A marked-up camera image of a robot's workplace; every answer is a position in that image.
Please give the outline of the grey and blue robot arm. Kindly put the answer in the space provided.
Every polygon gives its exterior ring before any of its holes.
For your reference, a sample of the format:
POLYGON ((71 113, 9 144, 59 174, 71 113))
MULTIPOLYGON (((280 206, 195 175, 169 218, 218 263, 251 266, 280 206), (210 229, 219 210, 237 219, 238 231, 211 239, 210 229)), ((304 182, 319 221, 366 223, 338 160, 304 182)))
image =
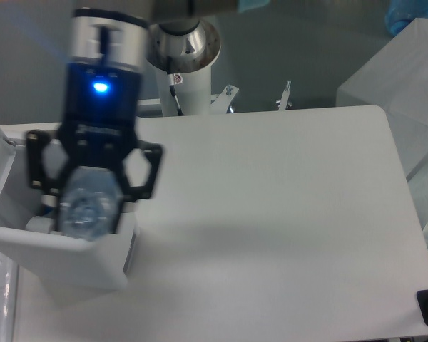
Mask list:
POLYGON ((148 30, 187 36, 204 16, 263 7, 264 1, 78 1, 55 133, 26 134, 29 184, 56 200, 55 228, 94 240, 118 230, 128 204, 147 200, 164 154, 138 139, 135 124, 148 30))

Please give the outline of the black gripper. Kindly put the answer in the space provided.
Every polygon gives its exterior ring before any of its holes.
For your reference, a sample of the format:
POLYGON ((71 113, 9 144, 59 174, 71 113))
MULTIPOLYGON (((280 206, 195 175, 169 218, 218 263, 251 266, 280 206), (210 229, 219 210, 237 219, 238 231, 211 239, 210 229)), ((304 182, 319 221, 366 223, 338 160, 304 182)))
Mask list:
POLYGON ((68 177, 78 167, 113 172, 114 229, 121 215, 153 196, 164 148, 137 140, 136 107, 143 76, 140 73, 87 63, 67 66, 63 120, 55 130, 25 133, 28 184, 42 192, 42 203, 61 211, 68 177), (58 140, 67 160, 55 177, 44 166, 44 150, 58 140))

